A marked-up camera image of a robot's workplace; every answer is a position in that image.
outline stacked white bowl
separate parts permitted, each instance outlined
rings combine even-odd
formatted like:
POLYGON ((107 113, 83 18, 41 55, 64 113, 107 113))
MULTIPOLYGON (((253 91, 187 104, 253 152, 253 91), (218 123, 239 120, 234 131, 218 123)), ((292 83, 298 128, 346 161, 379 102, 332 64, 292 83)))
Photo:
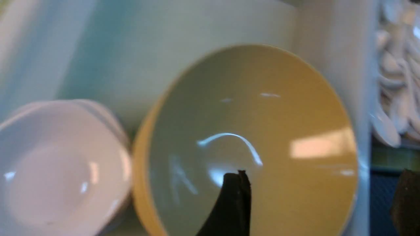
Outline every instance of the stacked white bowl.
POLYGON ((129 140, 90 100, 34 102, 0 124, 0 235, 93 236, 128 204, 129 140))

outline white spoon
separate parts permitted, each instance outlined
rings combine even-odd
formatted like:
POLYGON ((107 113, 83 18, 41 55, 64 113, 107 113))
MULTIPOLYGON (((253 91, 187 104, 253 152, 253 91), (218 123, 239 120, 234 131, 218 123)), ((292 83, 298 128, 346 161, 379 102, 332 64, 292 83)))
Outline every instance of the white spoon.
POLYGON ((389 118, 399 134, 404 134, 409 126, 409 95, 407 89, 402 89, 392 98, 389 108, 389 118))
POLYGON ((388 44, 391 35, 383 29, 376 31, 376 50, 377 52, 382 52, 385 46, 388 44))
POLYGON ((373 112, 370 113, 373 135, 387 146, 399 147, 401 145, 401 137, 394 123, 383 111, 379 95, 375 96, 374 106, 373 112))
POLYGON ((416 105, 416 85, 414 84, 413 78, 411 76, 411 71, 409 69, 409 65, 404 60, 399 60, 399 64, 403 68, 404 76, 407 80, 407 88, 408 88, 408 95, 409 95, 409 102, 408 102, 408 116, 411 125, 413 128, 420 133, 420 116, 417 112, 417 105, 416 105))
POLYGON ((381 60, 381 67, 384 72, 389 74, 401 74, 401 68, 396 58, 388 51, 384 51, 381 60))
POLYGON ((403 12, 403 5, 401 0, 382 0, 381 12, 383 18, 390 23, 396 24, 403 12))
POLYGON ((420 65, 419 65, 419 63, 416 60, 414 60, 410 55, 407 55, 407 62, 409 64, 413 74, 417 78, 420 78, 420 65))
POLYGON ((413 129, 413 127, 409 126, 406 134, 407 134, 407 136, 408 136, 408 137, 410 137, 410 138, 414 139, 415 141, 420 142, 420 134, 419 134, 419 133, 417 133, 417 132, 413 129))
POLYGON ((400 89, 405 86, 405 81, 401 79, 390 79, 382 74, 378 74, 378 81, 387 89, 400 89))
POLYGON ((408 52, 411 58, 413 58, 417 62, 420 61, 420 48, 416 46, 416 44, 413 42, 413 39, 407 39, 406 51, 408 52))

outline black object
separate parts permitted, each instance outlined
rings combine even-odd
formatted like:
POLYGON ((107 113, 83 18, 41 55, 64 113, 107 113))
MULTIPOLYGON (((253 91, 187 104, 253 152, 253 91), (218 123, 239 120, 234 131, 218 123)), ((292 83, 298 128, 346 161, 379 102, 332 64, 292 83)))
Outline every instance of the black object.
POLYGON ((407 169, 401 173, 391 218, 400 236, 420 235, 420 174, 407 169))
POLYGON ((370 169, 370 236, 398 236, 389 209, 400 174, 370 169))
POLYGON ((226 173, 216 204, 197 236, 249 236, 251 184, 244 170, 226 173))

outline bowl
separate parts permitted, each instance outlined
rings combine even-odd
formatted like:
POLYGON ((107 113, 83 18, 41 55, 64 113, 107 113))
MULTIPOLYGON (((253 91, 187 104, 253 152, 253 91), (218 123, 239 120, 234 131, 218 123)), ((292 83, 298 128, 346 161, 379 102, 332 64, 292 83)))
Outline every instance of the bowl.
POLYGON ((322 75, 268 45, 220 49, 183 72, 134 142, 134 204, 150 235, 196 235, 225 173, 251 182, 250 235, 339 235, 357 155, 322 75))
POLYGON ((93 236, 129 197, 126 147, 75 103, 18 112, 0 140, 2 236, 93 236))

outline light blue surface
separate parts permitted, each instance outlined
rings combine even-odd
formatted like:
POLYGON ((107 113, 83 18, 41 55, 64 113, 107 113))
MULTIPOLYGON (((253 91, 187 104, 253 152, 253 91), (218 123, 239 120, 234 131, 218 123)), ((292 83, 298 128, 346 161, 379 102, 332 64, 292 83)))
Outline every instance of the light blue surface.
POLYGON ((194 61, 237 43, 290 49, 295 17, 295 8, 279 1, 99 1, 58 98, 107 105, 132 137, 194 61))

